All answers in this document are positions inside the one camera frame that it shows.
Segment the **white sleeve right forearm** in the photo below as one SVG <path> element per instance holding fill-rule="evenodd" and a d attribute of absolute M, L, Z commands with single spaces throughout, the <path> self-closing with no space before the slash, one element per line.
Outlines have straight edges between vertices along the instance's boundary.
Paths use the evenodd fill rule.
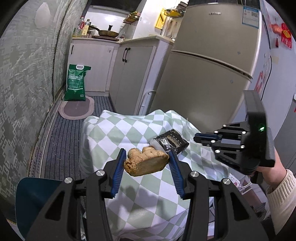
<path fill-rule="evenodd" d="M 276 189 L 269 187 L 267 199 L 273 221 L 275 234 L 279 234 L 292 220 L 295 214 L 295 176 L 292 171 L 287 173 Z"/>

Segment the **right hand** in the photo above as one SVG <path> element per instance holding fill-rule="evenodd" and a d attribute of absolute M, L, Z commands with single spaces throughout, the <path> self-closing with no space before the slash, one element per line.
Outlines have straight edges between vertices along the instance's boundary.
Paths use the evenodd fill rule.
<path fill-rule="evenodd" d="M 257 171 L 262 173 L 265 182 L 272 188 L 272 190 L 275 190 L 281 184 L 287 174 L 287 170 L 284 168 L 276 149 L 274 149 L 274 153 L 275 164 L 273 168 L 257 168 Z"/>

